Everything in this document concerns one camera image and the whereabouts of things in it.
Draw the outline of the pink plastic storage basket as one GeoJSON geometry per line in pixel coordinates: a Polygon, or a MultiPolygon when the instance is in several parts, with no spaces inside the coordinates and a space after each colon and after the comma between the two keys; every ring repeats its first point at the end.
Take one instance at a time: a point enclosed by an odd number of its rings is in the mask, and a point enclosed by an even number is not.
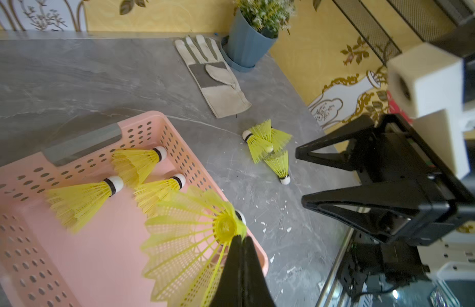
{"type": "MultiPolygon", "coordinates": [[[[150,300],[142,271],[150,237],[135,189],[124,184],[76,234],[56,218],[50,189],[118,176],[116,150],[164,147],[167,157],[144,183],[177,173],[190,186],[228,201],[169,119],[149,111],[0,167],[0,284],[13,306],[167,306],[150,300]]],[[[265,275],[267,257],[247,229],[265,275]]]]}

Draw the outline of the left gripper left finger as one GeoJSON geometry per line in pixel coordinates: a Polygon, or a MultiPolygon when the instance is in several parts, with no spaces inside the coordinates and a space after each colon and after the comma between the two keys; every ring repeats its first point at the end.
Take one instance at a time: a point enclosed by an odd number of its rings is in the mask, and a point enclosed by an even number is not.
{"type": "Polygon", "coordinates": [[[232,239],[217,291],[210,306],[243,305],[244,249],[242,236],[232,239]]]}

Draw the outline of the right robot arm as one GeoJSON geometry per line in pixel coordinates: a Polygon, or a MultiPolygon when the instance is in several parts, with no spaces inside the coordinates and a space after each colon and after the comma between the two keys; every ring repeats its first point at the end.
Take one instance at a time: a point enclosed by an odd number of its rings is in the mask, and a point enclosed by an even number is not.
{"type": "Polygon", "coordinates": [[[475,128],[475,19],[388,61],[398,114],[359,116],[296,149],[299,160],[355,171],[359,186],[301,198],[383,244],[429,246],[475,221],[465,132],[475,128]]]}

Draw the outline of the yellow shuttlecock four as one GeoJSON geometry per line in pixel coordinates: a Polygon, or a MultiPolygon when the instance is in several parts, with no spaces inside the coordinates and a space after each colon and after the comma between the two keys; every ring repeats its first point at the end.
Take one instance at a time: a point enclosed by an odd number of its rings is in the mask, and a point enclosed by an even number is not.
{"type": "Polygon", "coordinates": [[[209,306],[232,240],[247,235],[230,202],[195,186],[160,202],[145,227],[150,237],[141,251],[149,260],[142,274],[154,282],[150,300],[167,306],[209,306]]]}

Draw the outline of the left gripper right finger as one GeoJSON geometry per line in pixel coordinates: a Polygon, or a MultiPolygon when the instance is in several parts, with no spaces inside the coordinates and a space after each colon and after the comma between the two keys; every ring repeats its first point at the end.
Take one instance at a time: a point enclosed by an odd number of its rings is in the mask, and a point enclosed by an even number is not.
{"type": "Polygon", "coordinates": [[[243,241],[243,306],[275,307],[251,237],[243,241]]]}

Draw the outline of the yellow shuttlecock two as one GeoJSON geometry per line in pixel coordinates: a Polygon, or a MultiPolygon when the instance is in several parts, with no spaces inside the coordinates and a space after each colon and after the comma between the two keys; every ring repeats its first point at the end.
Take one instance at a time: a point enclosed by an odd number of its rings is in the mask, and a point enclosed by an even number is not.
{"type": "Polygon", "coordinates": [[[132,189],[143,184],[156,165],[167,157],[164,147],[149,150],[116,150],[112,153],[112,166],[123,182],[132,189]]]}

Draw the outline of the yellow shuttlecock one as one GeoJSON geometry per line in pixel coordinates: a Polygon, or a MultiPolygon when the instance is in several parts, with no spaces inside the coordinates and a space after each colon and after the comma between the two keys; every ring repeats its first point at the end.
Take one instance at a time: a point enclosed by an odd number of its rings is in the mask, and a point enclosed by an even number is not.
{"type": "Polygon", "coordinates": [[[46,200],[56,218],[71,233],[78,233],[106,203],[124,188],[119,176],[100,182],[50,189],[46,200]]]}

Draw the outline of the yellow shuttlecock three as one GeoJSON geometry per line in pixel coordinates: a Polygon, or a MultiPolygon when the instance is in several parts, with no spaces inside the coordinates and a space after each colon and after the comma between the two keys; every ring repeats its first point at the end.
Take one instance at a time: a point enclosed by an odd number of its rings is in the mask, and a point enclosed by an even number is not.
{"type": "Polygon", "coordinates": [[[185,184],[186,177],[180,173],[165,180],[141,184],[134,191],[137,206],[146,216],[150,217],[155,213],[155,208],[159,202],[169,199],[173,193],[180,191],[185,184]]]}

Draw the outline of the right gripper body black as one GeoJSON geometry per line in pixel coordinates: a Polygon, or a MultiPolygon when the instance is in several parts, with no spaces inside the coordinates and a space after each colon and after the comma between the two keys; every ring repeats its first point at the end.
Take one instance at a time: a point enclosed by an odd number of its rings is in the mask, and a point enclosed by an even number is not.
{"type": "Polygon", "coordinates": [[[475,196],[398,115],[373,129],[360,172],[369,188],[366,234],[429,246],[475,220],[475,196]]]}

